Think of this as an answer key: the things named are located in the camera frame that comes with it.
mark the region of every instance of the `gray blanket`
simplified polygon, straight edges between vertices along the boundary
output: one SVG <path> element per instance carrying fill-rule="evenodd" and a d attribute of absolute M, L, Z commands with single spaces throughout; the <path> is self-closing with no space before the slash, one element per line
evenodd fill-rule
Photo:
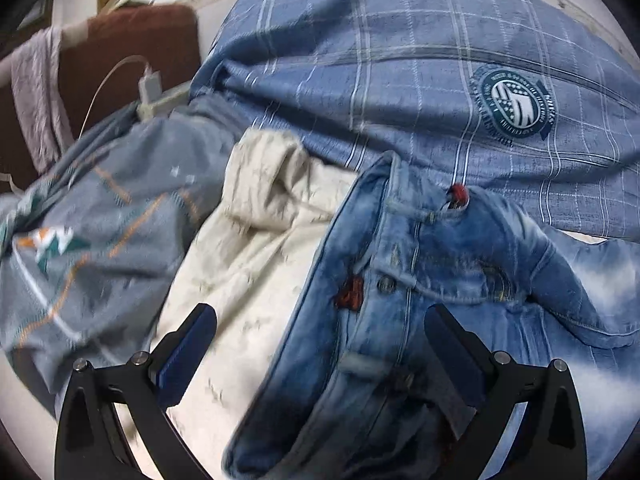
<path fill-rule="evenodd" d="M 135 105 L 116 112 L 20 202 L 1 197 L 0 345 L 56 414 L 76 358 L 101 367 L 148 348 L 246 128 L 220 96 L 135 121 Z"/>

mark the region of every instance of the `blue plaid fabric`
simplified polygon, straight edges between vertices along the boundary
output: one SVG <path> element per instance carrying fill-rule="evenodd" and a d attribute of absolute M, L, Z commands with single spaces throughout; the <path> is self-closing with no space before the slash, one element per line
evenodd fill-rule
<path fill-rule="evenodd" d="M 640 238 L 638 74 L 539 0 L 238 0 L 191 91 L 354 170 L 392 149 L 557 228 Z"/>

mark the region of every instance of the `silver bolt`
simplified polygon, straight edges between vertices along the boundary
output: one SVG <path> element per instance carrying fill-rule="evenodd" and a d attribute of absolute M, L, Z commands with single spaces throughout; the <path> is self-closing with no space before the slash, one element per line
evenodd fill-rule
<path fill-rule="evenodd" d="M 506 365 L 511 362 L 511 356 L 502 350 L 494 354 L 494 359 L 499 365 Z"/>
<path fill-rule="evenodd" d="M 76 372 L 82 372 L 83 370 L 86 370 L 88 365 L 89 365 L 89 361 L 81 357 L 74 361 L 74 370 Z"/>
<path fill-rule="evenodd" d="M 136 352 L 131 356 L 131 362 L 136 366 L 143 365 L 149 359 L 148 352 Z"/>
<path fill-rule="evenodd" d="M 554 359 L 554 368 L 559 372 L 565 372 L 568 367 L 562 359 Z"/>

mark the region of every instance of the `clothing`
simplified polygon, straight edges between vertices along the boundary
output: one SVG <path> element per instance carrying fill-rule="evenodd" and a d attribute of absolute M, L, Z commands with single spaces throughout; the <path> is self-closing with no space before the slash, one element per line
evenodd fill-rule
<path fill-rule="evenodd" d="M 0 222 L 0 346 L 50 411 L 75 359 L 148 348 L 159 309 L 246 129 L 220 96 L 103 120 Z"/>
<path fill-rule="evenodd" d="M 640 236 L 640 78 L 539 0 L 238 0 L 191 92 L 357 171 L 393 149 L 556 228 Z"/>
<path fill-rule="evenodd" d="M 11 54 L 15 113 L 33 167 L 42 174 L 74 143 L 65 105 L 58 91 L 62 30 L 36 32 Z"/>
<path fill-rule="evenodd" d="M 233 478 L 428 478 L 444 420 L 441 399 L 438 409 L 420 400 L 434 303 L 519 363 L 567 362 L 590 479 L 621 449 L 640 418 L 640 246 L 541 229 L 478 187 L 467 188 L 465 206 L 443 208 L 447 189 L 429 174 L 387 153 L 352 187 L 229 443 L 223 466 Z M 336 308 L 350 276 L 362 279 L 362 304 Z M 398 383 L 402 374 L 413 380 Z M 498 472 L 523 412 L 483 478 Z"/>
<path fill-rule="evenodd" d="M 151 348 L 191 309 L 216 309 L 216 338 L 168 416 L 212 478 L 269 367 L 306 274 L 355 174 L 311 158 L 288 132 L 248 130 L 226 168 L 222 202 L 171 286 Z M 161 479 L 130 415 L 119 411 L 142 472 Z"/>

